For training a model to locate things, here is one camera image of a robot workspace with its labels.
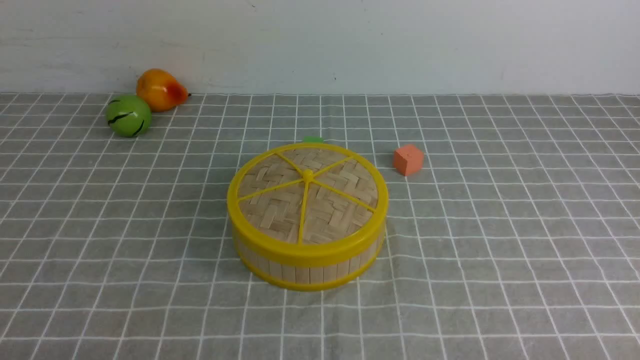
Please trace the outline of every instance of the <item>orange pear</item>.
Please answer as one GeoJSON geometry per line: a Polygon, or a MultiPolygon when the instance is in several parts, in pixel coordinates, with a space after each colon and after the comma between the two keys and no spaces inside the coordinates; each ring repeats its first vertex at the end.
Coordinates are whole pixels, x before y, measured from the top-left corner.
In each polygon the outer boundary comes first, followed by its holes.
{"type": "Polygon", "coordinates": [[[191,96],[173,75],[161,69],[149,69],[140,76],[136,95],[147,102],[154,113],[171,110],[191,96]]]}

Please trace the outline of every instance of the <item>lid center knob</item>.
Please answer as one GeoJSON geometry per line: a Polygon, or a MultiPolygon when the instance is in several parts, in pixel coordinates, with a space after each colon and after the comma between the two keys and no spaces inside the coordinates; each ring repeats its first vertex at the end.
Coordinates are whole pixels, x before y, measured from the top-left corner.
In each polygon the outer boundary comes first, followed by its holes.
{"type": "Polygon", "coordinates": [[[305,170],[302,170],[302,180],[304,180],[305,183],[310,183],[313,179],[314,172],[311,169],[306,168],[305,170]]]}

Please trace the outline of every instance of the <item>foam block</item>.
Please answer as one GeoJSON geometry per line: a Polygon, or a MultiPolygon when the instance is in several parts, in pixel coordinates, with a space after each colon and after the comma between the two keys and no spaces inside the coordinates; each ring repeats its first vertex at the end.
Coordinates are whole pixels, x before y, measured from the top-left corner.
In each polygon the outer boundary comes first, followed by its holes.
{"type": "Polygon", "coordinates": [[[413,144],[408,144],[394,151],[394,167],[404,176],[414,174],[422,169],[424,154],[413,144]]]}

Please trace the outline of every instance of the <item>white wall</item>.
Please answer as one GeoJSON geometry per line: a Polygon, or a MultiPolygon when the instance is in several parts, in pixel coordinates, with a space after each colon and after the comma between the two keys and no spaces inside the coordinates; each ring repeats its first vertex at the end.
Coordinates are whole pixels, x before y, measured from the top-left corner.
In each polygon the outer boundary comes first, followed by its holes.
{"type": "Polygon", "coordinates": [[[638,0],[0,0],[0,91],[640,93],[638,0]]]}

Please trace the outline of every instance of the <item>bamboo steamer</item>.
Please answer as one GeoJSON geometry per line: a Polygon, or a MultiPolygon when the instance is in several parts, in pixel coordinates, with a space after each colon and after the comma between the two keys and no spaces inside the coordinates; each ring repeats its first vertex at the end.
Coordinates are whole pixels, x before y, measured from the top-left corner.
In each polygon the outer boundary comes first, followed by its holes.
{"type": "Polygon", "coordinates": [[[316,291],[354,279],[376,259],[388,191],[353,151],[297,143],[243,166],[227,208],[234,245],[252,272],[283,288],[316,291]]]}

